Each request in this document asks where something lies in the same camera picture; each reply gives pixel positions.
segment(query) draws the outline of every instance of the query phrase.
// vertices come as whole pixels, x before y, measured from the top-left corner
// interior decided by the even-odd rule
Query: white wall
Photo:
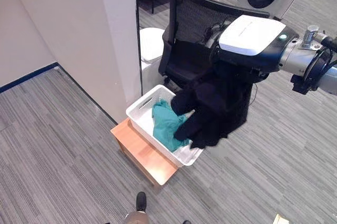
[[[0,86],[53,62],[20,0],[0,0]]]
[[[135,0],[21,0],[56,59],[117,122],[140,96]]]

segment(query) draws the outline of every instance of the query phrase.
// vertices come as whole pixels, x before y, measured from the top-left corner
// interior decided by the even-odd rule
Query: black office chair
[[[159,72],[178,86],[203,73],[222,32],[239,16],[268,18],[269,13],[212,0],[170,0],[170,23],[163,40]]]

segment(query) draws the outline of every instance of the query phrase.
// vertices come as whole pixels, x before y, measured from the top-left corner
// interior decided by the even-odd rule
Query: basket handle
[[[141,107],[139,107],[138,109],[141,110],[144,106],[146,106],[150,101],[152,100],[152,98],[149,98],[148,100],[146,100]]]

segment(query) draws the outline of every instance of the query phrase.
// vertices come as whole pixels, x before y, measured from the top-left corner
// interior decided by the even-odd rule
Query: blue baseboard
[[[50,64],[48,66],[45,66],[45,67],[43,67],[43,68],[41,68],[39,70],[36,70],[36,71],[34,71],[34,72],[30,73],[30,74],[27,74],[27,75],[25,75],[25,76],[23,76],[23,77],[15,80],[15,81],[11,82],[11,83],[8,83],[8,84],[6,84],[4,86],[1,86],[0,87],[0,93],[2,93],[4,91],[7,91],[8,89],[10,89],[12,87],[14,87],[14,86],[16,86],[16,85],[18,85],[20,83],[23,83],[24,81],[27,81],[27,80],[29,80],[29,79],[37,76],[37,75],[42,74],[43,72],[46,72],[47,70],[53,69],[54,67],[57,67],[57,66],[58,66],[58,63],[54,62],[54,63],[52,63],[52,64]]]
[[[75,81],[75,79],[73,79],[73,77],[61,66],[61,65],[59,65],[59,63],[58,62],[54,62],[54,63],[52,63],[52,64],[50,64],[50,65],[48,65],[48,66],[45,66],[45,67],[43,67],[42,69],[39,69],[39,70],[36,70],[36,71],[34,71],[34,72],[32,72],[32,73],[30,73],[30,74],[27,74],[27,75],[25,75],[25,76],[23,76],[22,78],[20,78],[20,79],[18,79],[18,80],[15,80],[15,81],[13,81],[13,82],[11,82],[11,83],[8,83],[8,84],[6,84],[6,85],[4,85],[4,86],[2,86],[2,87],[0,87],[0,93],[2,93],[2,92],[4,92],[4,91],[7,91],[8,89],[10,89],[10,88],[12,88],[12,87],[14,87],[14,86],[16,86],[16,85],[18,85],[18,84],[21,84],[21,83],[23,83],[23,82],[25,82],[25,81],[27,81],[27,80],[29,80],[29,79],[31,79],[31,78],[33,78],[33,77],[35,77],[35,76],[37,76],[37,75],[40,75],[40,74],[42,74],[43,72],[46,72],[47,70],[51,70],[51,69],[53,69],[54,67],[60,67],[62,70],[63,70],[63,72],[67,75],[67,76],[69,76],[69,78],[81,89],[81,91],[83,91],[84,92],[84,94],[92,101],[92,102],[94,102],[94,104],[99,108],[99,109],[101,109],[101,111],[114,123],[114,124],[116,124],[116,125],[118,125],[118,123],[106,112],[106,111],[104,111],[104,109]]]

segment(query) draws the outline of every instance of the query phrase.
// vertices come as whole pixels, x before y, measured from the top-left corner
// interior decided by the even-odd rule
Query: black cloth
[[[171,101],[173,111],[195,112],[175,132],[176,139],[189,138],[191,148],[203,149],[217,145],[245,123],[252,83],[242,80],[242,72],[239,66],[216,63],[177,92]]]

